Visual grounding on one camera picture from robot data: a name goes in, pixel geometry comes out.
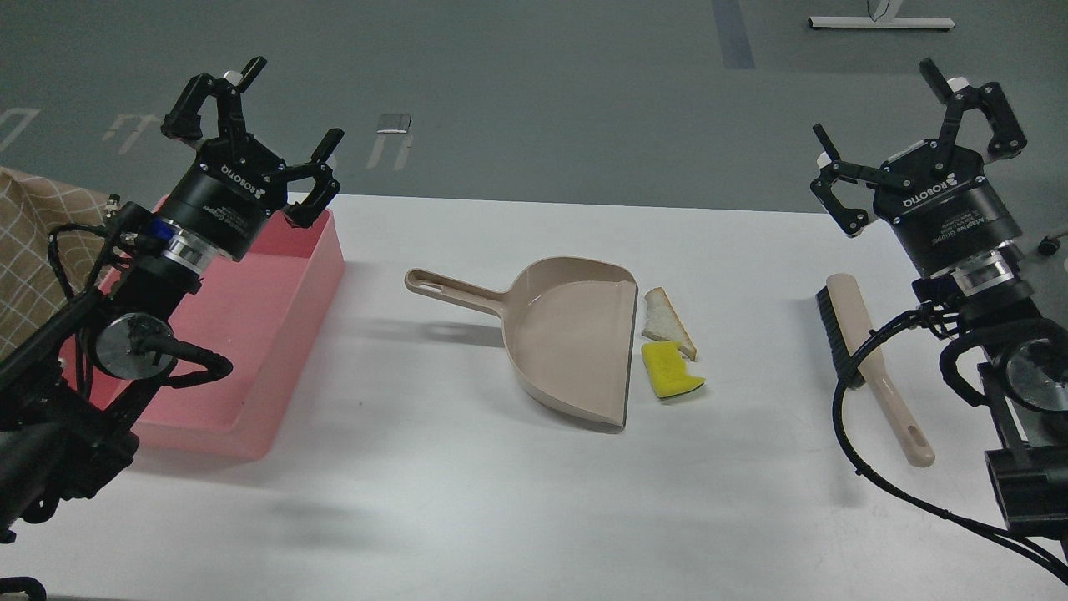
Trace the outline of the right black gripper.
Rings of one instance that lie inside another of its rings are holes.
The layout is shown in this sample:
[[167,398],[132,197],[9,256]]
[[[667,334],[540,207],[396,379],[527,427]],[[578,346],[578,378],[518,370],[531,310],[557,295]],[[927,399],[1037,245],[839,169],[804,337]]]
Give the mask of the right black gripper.
[[[874,212],[891,225],[918,276],[934,279],[1021,235],[1017,220],[985,177],[985,160],[1014,159],[1028,141],[996,81],[973,86],[962,79],[951,84],[932,58],[923,58],[918,72],[945,106],[945,117],[932,147],[928,141],[918,142],[884,161],[889,174],[899,175],[912,186],[908,190],[878,188]],[[970,110],[981,112],[992,133],[984,156],[956,147],[962,118]],[[873,187],[876,171],[843,161],[822,124],[814,124],[812,130],[821,151],[811,191],[844,235],[857,237],[869,227],[871,215],[843,203],[838,189],[845,185]],[[946,161],[943,170],[934,168],[936,160]]]

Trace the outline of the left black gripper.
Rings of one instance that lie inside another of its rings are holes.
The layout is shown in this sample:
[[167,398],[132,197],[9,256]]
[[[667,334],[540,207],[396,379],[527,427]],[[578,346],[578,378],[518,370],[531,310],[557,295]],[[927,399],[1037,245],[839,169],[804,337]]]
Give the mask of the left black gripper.
[[[328,165],[345,136],[339,127],[324,135],[309,161],[294,167],[282,167],[284,160],[260,140],[245,139],[244,92],[266,65],[267,58],[254,57],[241,72],[218,77],[200,73],[184,85],[160,125],[168,139],[194,144],[204,137],[201,110],[207,99],[216,100],[220,137],[199,146],[194,163],[161,203],[157,216],[194,233],[233,262],[244,259],[271,215],[280,211],[290,227],[309,230],[340,192],[340,181]],[[230,142],[244,141],[244,148],[235,153]],[[314,181],[312,190],[290,205],[290,183],[305,179]]]

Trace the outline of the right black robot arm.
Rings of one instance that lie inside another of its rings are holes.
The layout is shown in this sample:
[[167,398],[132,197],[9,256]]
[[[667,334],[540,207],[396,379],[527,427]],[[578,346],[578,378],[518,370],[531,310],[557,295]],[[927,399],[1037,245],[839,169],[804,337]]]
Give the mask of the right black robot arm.
[[[1014,159],[1027,140],[995,81],[947,78],[931,58],[918,72],[945,108],[937,136],[862,167],[843,159],[824,126],[811,191],[835,224],[855,237],[871,220],[893,230],[918,271],[918,305],[879,328],[854,276],[828,276],[815,301],[838,384],[833,432],[855,474],[889,495],[1007,548],[1065,581],[1065,560],[1039,544],[1065,544],[1065,327],[1045,318],[1020,273],[1025,255],[1017,220],[993,190],[985,167]],[[870,466],[844,427],[844,395],[869,386],[905,459],[934,464],[934,449],[886,369],[881,347],[923,328],[945,342],[939,371],[970,407],[990,414],[999,448],[985,453],[1003,525],[981,523],[905,493]]]

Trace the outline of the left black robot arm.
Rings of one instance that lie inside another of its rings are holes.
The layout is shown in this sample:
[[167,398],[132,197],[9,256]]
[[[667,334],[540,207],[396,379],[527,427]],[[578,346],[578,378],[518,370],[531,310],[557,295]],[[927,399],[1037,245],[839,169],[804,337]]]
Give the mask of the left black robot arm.
[[3,543],[16,521],[91,499],[134,463],[138,420],[163,388],[227,377],[232,361],[170,325],[217,256],[241,260],[271,217],[316,225],[340,192],[329,167],[343,130],[287,164],[249,133],[244,92],[266,66],[192,77],[161,133],[197,152],[156,209],[123,203],[100,225],[57,225],[47,260],[66,301],[3,359]]

